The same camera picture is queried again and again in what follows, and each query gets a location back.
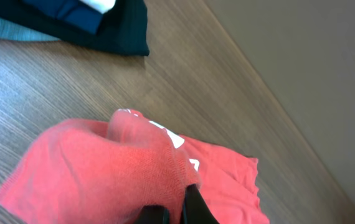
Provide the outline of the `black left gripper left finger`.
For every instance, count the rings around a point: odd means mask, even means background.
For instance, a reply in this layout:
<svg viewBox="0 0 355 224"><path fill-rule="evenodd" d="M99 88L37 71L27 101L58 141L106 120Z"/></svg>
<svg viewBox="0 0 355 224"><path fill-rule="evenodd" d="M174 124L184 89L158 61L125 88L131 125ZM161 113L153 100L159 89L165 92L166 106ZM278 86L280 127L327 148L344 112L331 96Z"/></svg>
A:
<svg viewBox="0 0 355 224"><path fill-rule="evenodd" d="M145 206L141 209L134 224L169 224L169 211L159 205Z"/></svg>

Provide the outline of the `red soccer t-shirt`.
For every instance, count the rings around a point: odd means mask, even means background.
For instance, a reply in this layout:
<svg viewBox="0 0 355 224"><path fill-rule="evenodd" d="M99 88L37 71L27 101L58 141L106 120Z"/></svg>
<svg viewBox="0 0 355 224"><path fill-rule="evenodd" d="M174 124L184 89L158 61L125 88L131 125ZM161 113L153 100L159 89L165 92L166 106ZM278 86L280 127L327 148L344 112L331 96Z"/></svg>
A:
<svg viewBox="0 0 355 224"><path fill-rule="evenodd" d="M26 223L133 223L159 205L180 223L196 185L219 223L268 223L257 165L120 109L109 122L69 119L43 132L1 186L0 205Z"/></svg>

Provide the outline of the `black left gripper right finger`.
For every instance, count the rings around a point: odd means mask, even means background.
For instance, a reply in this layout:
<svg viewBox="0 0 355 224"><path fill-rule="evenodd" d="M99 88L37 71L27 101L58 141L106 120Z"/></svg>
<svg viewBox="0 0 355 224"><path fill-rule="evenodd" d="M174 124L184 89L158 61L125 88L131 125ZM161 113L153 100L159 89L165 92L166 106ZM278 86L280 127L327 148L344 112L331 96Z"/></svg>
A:
<svg viewBox="0 0 355 224"><path fill-rule="evenodd" d="M196 185L186 188L180 224L219 224Z"/></svg>

